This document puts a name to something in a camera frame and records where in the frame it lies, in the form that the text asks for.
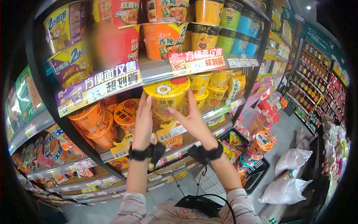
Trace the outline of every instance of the floor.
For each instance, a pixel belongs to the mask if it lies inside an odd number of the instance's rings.
[[[287,116],[284,111],[280,110],[280,119],[273,126],[273,133],[277,136],[277,143],[272,152],[267,153],[265,158],[269,161],[270,167],[259,185],[255,188],[254,192],[249,196],[252,199],[255,211],[260,213],[261,209],[265,206],[258,202],[257,199],[261,197],[265,188],[269,183],[275,179],[275,164],[278,159],[290,148],[295,146],[295,136],[300,127],[306,129],[304,124],[293,114],[290,117]],[[195,177],[198,172],[190,172],[183,179],[178,180],[180,187],[185,195],[195,195],[197,191],[197,185]],[[205,192],[199,188],[199,195]],[[160,188],[154,189],[147,193],[146,204],[148,214],[155,211],[156,207],[168,200],[180,200],[183,197],[180,190],[176,187],[175,182],[166,184]],[[110,223],[110,221],[116,216],[121,199],[109,201],[106,204],[88,206],[67,206],[63,210],[69,220],[69,223]]]

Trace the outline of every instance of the striped sleeve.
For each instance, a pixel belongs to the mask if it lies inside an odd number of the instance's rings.
[[[139,193],[127,193],[123,197],[118,215],[111,224],[135,224],[146,215],[145,196]]]
[[[238,188],[230,191],[226,195],[226,200],[229,202],[232,210],[234,211],[236,223],[262,223],[260,218],[257,216],[250,199],[248,199],[245,189]],[[230,212],[227,204],[225,204],[220,210],[219,216],[225,223],[233,223],[232,213]]]

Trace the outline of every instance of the green noodle cup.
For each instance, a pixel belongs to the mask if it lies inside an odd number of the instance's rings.
[[[236,30],[244,6],[233,0],[225,0],[220,26]]]
[[[216,47],[222,47],[224,54],[230,54],[232,44],[236,36],[236,30],[222,28],[219,32]]]

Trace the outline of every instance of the promotional sign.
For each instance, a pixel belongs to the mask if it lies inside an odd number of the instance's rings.
[[[222,48],[171,53],[169,63],[174,77],[209,70],[226,69]]]
[[[61,118],[90,103],[139,86],[141,82],[139,66],[135,60],[117,65],[59,91],[55,97],[58,114]]]

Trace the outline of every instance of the white bag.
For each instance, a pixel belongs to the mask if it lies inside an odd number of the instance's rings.
[[[295,178],[274,181],[267,186],[258,201],[273,205],[293,205],[299,201],[306,200],[306,198],[302,196],[302,192],[312,181],[313,180],[304,181]]]
[[[313,151],[302,149],[289,149],[276,163],[275,176],[284,170],[296,170],[301,168],[311,157]]]

